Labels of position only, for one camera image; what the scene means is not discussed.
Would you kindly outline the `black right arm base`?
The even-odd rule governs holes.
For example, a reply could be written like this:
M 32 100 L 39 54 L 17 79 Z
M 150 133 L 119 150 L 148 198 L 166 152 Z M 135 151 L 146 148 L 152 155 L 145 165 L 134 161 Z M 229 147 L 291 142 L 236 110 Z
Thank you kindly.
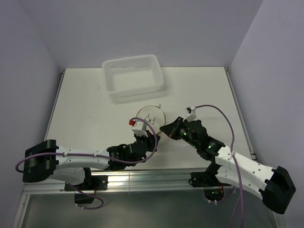
M 207 172 L 192 172 L 188 184 L 194 188 L 203 188 L 204 196 L 211 201 L 221 201 L 224 198 L 224 186 L 218 179 Z

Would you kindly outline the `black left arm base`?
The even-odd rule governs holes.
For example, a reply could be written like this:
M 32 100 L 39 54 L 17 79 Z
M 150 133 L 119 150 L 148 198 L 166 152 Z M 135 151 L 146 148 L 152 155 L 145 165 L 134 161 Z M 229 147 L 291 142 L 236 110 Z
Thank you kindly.
M 91 204 L 96 198 L 96 192 L 99 190 L 107 190 L 108 176 L 90 176 L 86 178 L 82 184 L 70 185 L 65 183 L 64 191 L 74 191 L 74 201 L 76 204 Z

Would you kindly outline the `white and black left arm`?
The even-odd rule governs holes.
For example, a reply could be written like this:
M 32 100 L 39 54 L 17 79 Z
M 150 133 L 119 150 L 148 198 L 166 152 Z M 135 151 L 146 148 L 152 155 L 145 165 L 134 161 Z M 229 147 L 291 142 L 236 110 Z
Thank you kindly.
M 146 162 L 147 152 L 157 151 L 160 136 L 149 131 L 135 135 L 135 142 L 96 151 L 74 150 L 58 146 L 56 140 L 43 141 L 25 151 L 24 165 L 16 171 L 23 174 L 24 183 L 53 179 L 86 190 L 92 186 L 91 170 L 121 171 Z

